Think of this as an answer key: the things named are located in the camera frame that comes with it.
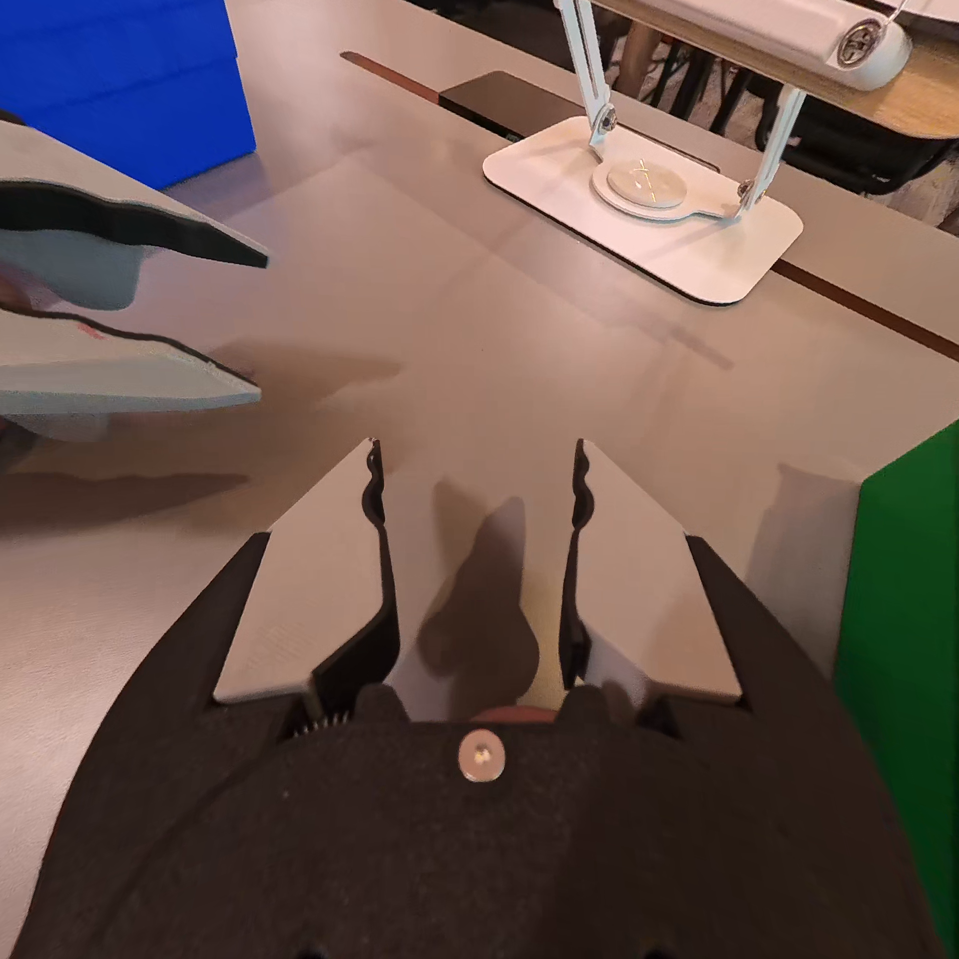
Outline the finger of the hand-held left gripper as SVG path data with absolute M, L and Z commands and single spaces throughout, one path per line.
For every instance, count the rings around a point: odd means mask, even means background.
M 89 441 L 115 416 L 206 412 L 261 396 L 252 379 L 175 340 L 2 308 L 2 420 L 40 437 Z
M 73 305 L 126 309 L 148 251 L 265 269 L 243 234 L 18 120 L 1 123 L 2 270 Z

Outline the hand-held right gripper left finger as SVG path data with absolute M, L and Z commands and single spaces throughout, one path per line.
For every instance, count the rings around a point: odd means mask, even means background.
M 297 693 L 314 713 L 352 713 L 390 675 L 401 639 L 384 491 L 366 438 L 270 527 L 218 703 Z

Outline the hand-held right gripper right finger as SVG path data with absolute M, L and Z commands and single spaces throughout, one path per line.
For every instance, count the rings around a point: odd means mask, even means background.
M 576 442 L 558 656 L 563 688 L 612 709 L 742 689 L 682 525 L 593 442 Z

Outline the blue plastic bin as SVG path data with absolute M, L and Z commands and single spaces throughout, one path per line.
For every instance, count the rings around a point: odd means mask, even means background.
M 153 189 L 257 149 L 223 1 L 3 1 L 1 105 Z

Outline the green plastic bin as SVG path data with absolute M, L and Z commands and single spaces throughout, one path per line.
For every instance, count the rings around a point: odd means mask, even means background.
M 957 957 L 958 423 L 866 479 L 833 667 Z

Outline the white metal board stand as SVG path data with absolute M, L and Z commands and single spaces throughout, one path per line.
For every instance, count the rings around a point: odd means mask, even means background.
M 868 93 L 905 68 L 898 13 L 851 2 L 650 2 L 680 40 L 722 42 L 785 66 L 758 171 L 741 183 L 617 126 L 590 2 L 554 2 L 585 116 L 489 155 L 486 179 L 511 197 L 696 302 L 740 302 L 803 231 L 765 198 L 815 79 Z

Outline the black office chair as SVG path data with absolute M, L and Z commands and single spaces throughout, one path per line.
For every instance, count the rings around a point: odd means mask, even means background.
M 783 161 L 851 193 L 886 196 L 930 173 L 956 150 L 956 138 L 905 136 L 807 96 Z

